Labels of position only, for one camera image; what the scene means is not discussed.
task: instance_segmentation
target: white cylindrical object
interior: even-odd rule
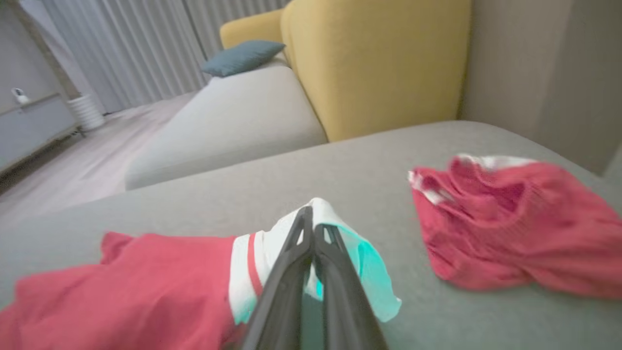
[[[68,101],[68,103],[80,120],[82,130],[93,130],[106,122],[104,116],[95,107],[90,95],[84,95],[75,100]]]

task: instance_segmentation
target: red cloth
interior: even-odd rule
[[[472,290],[535,280],[578,295],[622,298],[616,212],[556,165],[489,165],[456,157],[448,171],[411,173],[437,276]]]
[[[235,336],[234,239],[108,233],[100,265],[17,284],[0,349],[219,349]]]

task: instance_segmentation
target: yellow sofa backrest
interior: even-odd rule
[[[470,21],[470,0],[293,0],[281,34],[338,141],[455,119]]]

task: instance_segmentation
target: gray sofa cushion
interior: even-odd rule
[[[266,67],[214,79],[130,165],[126,188],[326,143],[294,72]]]
[[[398,316],[382,325],[391,349],[610,350],[622,344],[622,303],[525,286],[475,293],[429,267],[407,172],[445,167],[456,153],[508,154],[560,164],[613,205],[622,194],[548,149],[494,126],[451,121],[389,131],[178,179],[30,220],[0,234],[0,305],[28,273],[96,262],[106,230],[242,235],[269,229],[318,196],[382,254]],[[305,306],[317,304],[306,300]],[[315,321],[319,315],[311,313]],[[305,331],[316,331],[305,328]],[[304,333],[309,348],[321,338]]]

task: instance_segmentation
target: teal pillow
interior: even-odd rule
[[[251,40],[221,51],[205,61],[201,70],[214,77],[228,77],[253,70],[270,61],[285,48],[285,44],[274,41]]]

